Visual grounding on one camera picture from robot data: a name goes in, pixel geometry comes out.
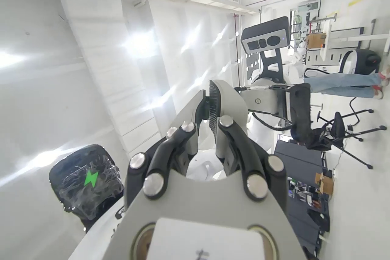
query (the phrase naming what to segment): cardboard box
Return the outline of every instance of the cardboard box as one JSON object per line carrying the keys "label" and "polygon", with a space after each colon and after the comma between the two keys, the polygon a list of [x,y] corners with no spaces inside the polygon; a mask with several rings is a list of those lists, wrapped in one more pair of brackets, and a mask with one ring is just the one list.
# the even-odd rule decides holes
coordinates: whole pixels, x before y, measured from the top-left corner
{"label": "cardboard box", "polygon": [[321,194],[333,194],[333,179],[330,177],[316,173],[316,179],[314,182],[319,186],[319,191]]}
{"label": "cardboard box", "polygon": [[322,44],[325,42],[326,34],[325,33],[312,33],[309,34],[306,38],[307,48],[321,48]]}

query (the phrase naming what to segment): sneaker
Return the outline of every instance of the sneaker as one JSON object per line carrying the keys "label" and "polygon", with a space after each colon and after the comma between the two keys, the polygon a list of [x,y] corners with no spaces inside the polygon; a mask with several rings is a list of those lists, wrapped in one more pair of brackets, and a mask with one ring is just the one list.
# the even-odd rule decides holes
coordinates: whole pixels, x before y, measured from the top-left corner
{"label": "sneaker", "polygon": [[373,86],[374,89],[374,99],[382,99],[383,98],[383,92],[382,90],[378,87]]}
{"label": "sneaker", "polygon": [[382,79],[381,86],[388,86],[390,83],[390,65],[386,65],[385,70],[379,72],[379,76]]}

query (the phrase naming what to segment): white desk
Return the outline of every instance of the white desk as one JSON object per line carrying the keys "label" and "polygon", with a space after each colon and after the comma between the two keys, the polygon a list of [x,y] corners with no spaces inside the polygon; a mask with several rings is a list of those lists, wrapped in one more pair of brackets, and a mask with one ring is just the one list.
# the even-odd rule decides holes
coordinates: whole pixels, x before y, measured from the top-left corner
{"label": "white desk", "polygon": [[332,32],[332,24],[330,23],[330,20],[325,21],[323,33],[326,34],[325,43],[322,44],[322,48],[320,49],[319,55],[321,56],[322,60],[326,60],[326,54],[328,52],[328,49],[330,47],[329,40],[330,40],[330,34]]}
{"label": "white desk", "polygon": [[388,55],[390,50],[390,32],[388,34],[374,34],[374,35],[359,35],[356,37],[336,37],[331,38],[332,24],[330,20],[324,23],[323,33],[326,34],[325,43],[320,49],[320,56],[323,61],[327,59],[327,52],[330,48],[338,48],[337,43],[339,42],[350,42],[350,41],[366,41],[366,40],[386,40],[384,54]]}

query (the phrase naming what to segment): floor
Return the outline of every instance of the floor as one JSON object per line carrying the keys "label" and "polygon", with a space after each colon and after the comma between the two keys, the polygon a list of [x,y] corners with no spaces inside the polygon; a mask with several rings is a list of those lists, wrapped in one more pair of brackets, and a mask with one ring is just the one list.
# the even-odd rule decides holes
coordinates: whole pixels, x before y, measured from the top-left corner
{"label": "floor", "polygon": [[[370,33],[370,22],[377,19],[374,34],[388,33],[390,29],[390,5],[388,0],[322,0],[320,16],[337,12],[335,30],[350,27],[365,27]],[[373,41],[370,48],[382,53],[384,40]],[[390,63],[384,57],[382,65]],[[323,94],[312,96],[313,104],[323,104],[321,115],[331,119],[335,111],[349,114],[351,98]],[[355,132],[390,126],[390,87],[384,89],[384,99],[357,98],[353,102],[356,111],[374,109],[373,114],[360,115],[361,122]],[[318,113],[313,108],[312,118]],[[355,117],[346,119],[346,125],[354,124]],[[327,152],[328,168],[335,168],[334,194],[330,201],[331,232],[326,235],[319,258],[331,259],[385,259],[388,258],[388,227],[390,224],[390,129],[363,135],[364,142],[348,139],[346,149],[372,164],[369,170],[340,150]]]}

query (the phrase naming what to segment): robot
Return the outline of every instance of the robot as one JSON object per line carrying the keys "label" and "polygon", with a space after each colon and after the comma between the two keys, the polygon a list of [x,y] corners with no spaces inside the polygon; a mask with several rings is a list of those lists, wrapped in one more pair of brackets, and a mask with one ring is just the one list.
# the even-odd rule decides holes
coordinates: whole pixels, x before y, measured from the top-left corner
{"label": "robot", "polygon": [[[283,24],[277,19],[244,30],[241,41],[246,51],[259,51],[261,46],[263,51],[278,50],[279,43],[289,44],[288,25],[282,19]],[[115,164],[99,145],[55,165],[52,179],[58,178],[58,170],[68,178],[82,169],[73,192],[69,180],[51,183],[67,211],[83,223],[93,221],[70,259],[306,259],[286,217],[284,164],[247,136],[246,123],[249,112],[262,112],[288,120],[301,138],[307,138],[310,88],[283,84],[271,71],[265,71],[263,78],[263,85],[236,89],[223,80],[211,80],[209,96],[199,91],[166,137],[131,158],[122,190],[113,176]],[[186,174],[198,152],[200,124],[206,119],[227,177],[200,182]],[[97,172],[106,176],[94,179]],[[108,210],[96,220],[88,218],[103,197],[110,198]]]}

